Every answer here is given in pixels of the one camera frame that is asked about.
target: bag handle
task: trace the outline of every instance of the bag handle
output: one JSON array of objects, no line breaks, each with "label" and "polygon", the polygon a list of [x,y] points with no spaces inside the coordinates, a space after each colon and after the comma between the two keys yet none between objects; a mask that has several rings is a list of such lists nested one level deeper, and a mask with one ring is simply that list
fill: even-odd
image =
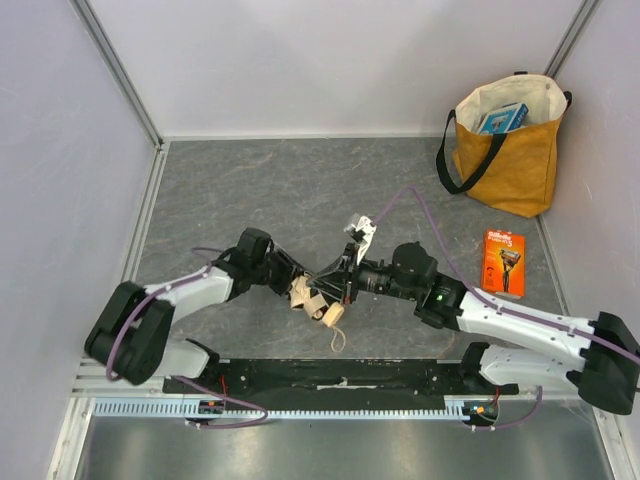
[{"label": "bag handle", "polygon": [[487,156],[484,157],[484,160],[478,165],[476,171],[469,175],[469,178],[460,186],[457,186],[453,183],[453,179],[451,175],[449,175],[449,171],[447,170],[447,161],[444,157],[444,144],[447,139],[447,129],[449,128],[449,123],[451,120],[456,118],[456,111],[451,110],[449,112],[449,117],[447,117],[447,125],[444,127],[444,135],[442,136],[442,144],[440,145],[440,150],[438,150],[438,155],[436,155],[436,169],[438,170],[438,177],[440,177],[440,182],[442,186],[447,189],[447,192],[452,195],[457,195],[458,193],[466,192],[473,188],[473,186],[478,183],[478,180],[482,178],[485,174],[493,159],[496,158],[496,155],[500,151],[502,144],[507,139],[506,133],[496,133],[493,135],[491,139],[491,146],[489,147],[489,151],[487,152]]}]

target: gray mat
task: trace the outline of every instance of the gray mat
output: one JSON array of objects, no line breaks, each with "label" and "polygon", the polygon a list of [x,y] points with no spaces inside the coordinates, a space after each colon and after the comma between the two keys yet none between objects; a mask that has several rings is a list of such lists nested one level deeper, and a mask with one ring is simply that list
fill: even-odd
[{"label": "gray mat", "polygon": [[[438,139],[314,139],[175,142],[149,227],[137,280],[166,281],[202,264],[195,245],[233,245],[247,226],[269,232],[310,269],[333,261],[348,238],[353,213],[375,216],[407,184],[424,192],[455,262],[479,280],[487,228],[527,237],[526,305],[559,312],[534,220],[490,209],[440,185],[434,159]],[[384,220],[367,255],[390,260],[400,243],[419,240],[451,274],[415,199],[406,195]],[[361,294],[339,326],[348,338],[341,354],[332,332],[268,288],[255,287],[175,325],[227,357],[461,358],[467,334],[435,330],[414,317],[414,305]]]}]

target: blue book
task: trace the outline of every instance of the blue book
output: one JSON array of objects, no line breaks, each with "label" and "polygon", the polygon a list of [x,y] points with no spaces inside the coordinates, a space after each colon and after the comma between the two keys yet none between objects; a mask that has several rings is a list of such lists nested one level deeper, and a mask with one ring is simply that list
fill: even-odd
[{"label": "blue book", "polygon": [[484,117],[478,128],[478,133],[494,135],[496,133],[507,133],[522,126],[524,117],[529,109],[524,103],[511,103],[502,108],[493,110]]}]

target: white wall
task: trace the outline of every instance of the white wall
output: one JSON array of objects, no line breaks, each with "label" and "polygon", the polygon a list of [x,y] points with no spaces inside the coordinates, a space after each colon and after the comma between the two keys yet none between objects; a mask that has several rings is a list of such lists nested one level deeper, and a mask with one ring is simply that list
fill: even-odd
[{"label": "white wall", "polygon": [[440,133],[580,0],[91,0],[165,136]]},{"label": "white wall", "polygon": [[0,476],[44,478],[153,149],[66,1],[0,7]]},{"label": "white wall", "polygon": [[[574,102],[544,221],[571,312],[618,314],[640,339],[638,22],[636,0],[601,2],[559,75]],[[640,405],[629,424],[640,452]]]}]

